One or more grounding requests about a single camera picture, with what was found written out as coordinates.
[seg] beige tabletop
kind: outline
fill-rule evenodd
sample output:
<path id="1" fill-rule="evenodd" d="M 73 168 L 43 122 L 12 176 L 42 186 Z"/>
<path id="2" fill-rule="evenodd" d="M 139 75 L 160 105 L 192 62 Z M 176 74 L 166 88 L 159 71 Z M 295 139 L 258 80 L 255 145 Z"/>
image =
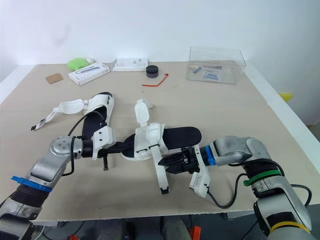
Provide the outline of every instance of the beige tabletop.
<path id="1" fill-rule="evenodd" d="M 251 81 L 242 74 L 236 85 L 189 81 L 186 62 L 162 62 L 159 77 L 145 72 L 111 72 L 83 86 L 68 78 L 66 64 L 37 65 L 0 106 L 0 202 L 18 184 L 12 176 L 24 177 L 32 164 L 45 154 L 50 141 L 66 135 L 82 116 L 59 115 L 43 128 L 31 126 L 45 118 L 62 101 L 87 100 L 100 92 L 115 96 L 110 126 L 118 141 L 138 127 L 134 106 L 146 99 L 155 107 L 151 121 L 168 128 L 193 126 L 202 133 L 200 146 L 227 135 L 252 136 L 261 140 L 272 159 L 284 169 L 292 184 L 303 184 L 313 191 L 312 204 L 320 203 L 320 175 L 285 126 L 267 105 Z M 46 76 L 60 73 L 63 80 L 54 84 Z M 158 87 L 143 87 L 168 78 Z M 80 135 L 80 125 L 75 135 Z M 182 215 L 243 211 L 253 209 L 256 200 L 250 187 L 239 184 L 234 205 L 223 210 L 210 198 L 201 198 L 191 189 L 189 173 L 167 174 L 170 193 L 162 195 L 153 160 L 128 161 L 120 154 L 108 157 L 109 171 L 101 159 L 78 159 L 75 173 L 60 179 L 43 204 L 40 221 L 90 220 L 144 216 Z M 241 167 L 210 167 L 210 190 L 222 204 L 232 197 Z M 307 194 L 297 190 L 302 202 Z"/>

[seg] transparent container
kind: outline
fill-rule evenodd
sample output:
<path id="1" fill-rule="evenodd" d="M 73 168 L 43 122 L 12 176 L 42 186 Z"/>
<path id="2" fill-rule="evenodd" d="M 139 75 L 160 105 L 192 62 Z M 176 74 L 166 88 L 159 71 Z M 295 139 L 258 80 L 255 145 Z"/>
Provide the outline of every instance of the transparent container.
<path id="1" fill-rule="evenodd" d="M 192 46 L 186 79 L 236 84 L 245 67 L 239 50 Z"/>

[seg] blue tape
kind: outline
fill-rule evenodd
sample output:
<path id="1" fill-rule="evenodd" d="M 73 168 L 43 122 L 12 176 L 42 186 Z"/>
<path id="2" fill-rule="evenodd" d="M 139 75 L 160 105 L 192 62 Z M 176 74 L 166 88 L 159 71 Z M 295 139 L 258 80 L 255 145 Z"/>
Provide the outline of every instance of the blue tape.
<path id="1" fill-rule="evenodd" d="M 18 184 L 24 184 L 24 185 L 27 185 L 27 186 L 32 187 L 34 189 L 39 189 L 44 192 L 50 193 L 52 191 L 51 187 L 42 186 L 42 185 L 35 183 L 33 181 L 29 181 L 28 179 L 25 179 L 23 177 L 13 176 L 11 179 L 13 181 L 16 181 Z"/>
<path id="2" fill-rule="evenodd" d="M 208 156 L 208 162 L 209 162 L 210 166 L 216 165 L 216 161 L 215 161 L 214 157 L 211 155 L 210 148 L 208 145 L 205 146 L 205 151 L 206 151 L 206 155 Z"/>

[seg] yellow tape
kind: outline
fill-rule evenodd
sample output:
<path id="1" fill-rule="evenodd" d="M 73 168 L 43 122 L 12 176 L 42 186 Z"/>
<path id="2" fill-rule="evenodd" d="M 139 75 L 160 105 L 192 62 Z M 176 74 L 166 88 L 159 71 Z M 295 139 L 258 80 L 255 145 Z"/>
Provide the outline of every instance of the yellow tape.
<path id="1" fill-rule="evenodd" d="M 294 222 L 294 221 L 282 221 L 282 222 L 278 222 L 277 224 L 273 225 L 272 228 L 270 229 L 270 233 L 272 233 L 274 230 L 276 230 L 279 227 L 283 227 L 283 226 L 295 226 L 295 227 L 299 227 L 303 230 L 305 230 L 307 233 L 310 234 L 310 231 L 308 230 L 308 228 L 306 228 L 305 226 L 303 226 L 300 223 Z"/>

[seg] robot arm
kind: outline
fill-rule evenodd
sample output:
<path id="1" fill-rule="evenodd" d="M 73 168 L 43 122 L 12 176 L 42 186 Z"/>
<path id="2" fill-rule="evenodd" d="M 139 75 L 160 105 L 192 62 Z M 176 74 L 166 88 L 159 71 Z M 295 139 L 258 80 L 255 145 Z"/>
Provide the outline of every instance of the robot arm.
<path id="1" fill-rule="evenodd" d="M 48 152 L 32 166 L 25 178 L 12 177 L 20 185 L 0 205 L 0 239 L 31 238 L 34 227 L 30 221 L 37 218 L 42 204 L 71 160 L 105 157 L 108 153 L 121 152 L 123 147 L 123 144 L 116 143 L 115 133 L 108 126 L 94 132 L 92 140 L 70 136 L 53 139 Z"/>
<path id="2" fill-rule="evenodd" d="M 260 229 L 268 239 L 314 239 L 310 235 L 309 213 L 285 178 L 282 168 L 272 161 L 263 143 L 253 137 L 221 137 L 205 147 L 184 148 L 164 157 L 159 165 L 167 172 L 193 174 L 189 187 L 205 198 L 209 191 L 209 166 L 242 166 L 258 200 L 253 209 Z"/>

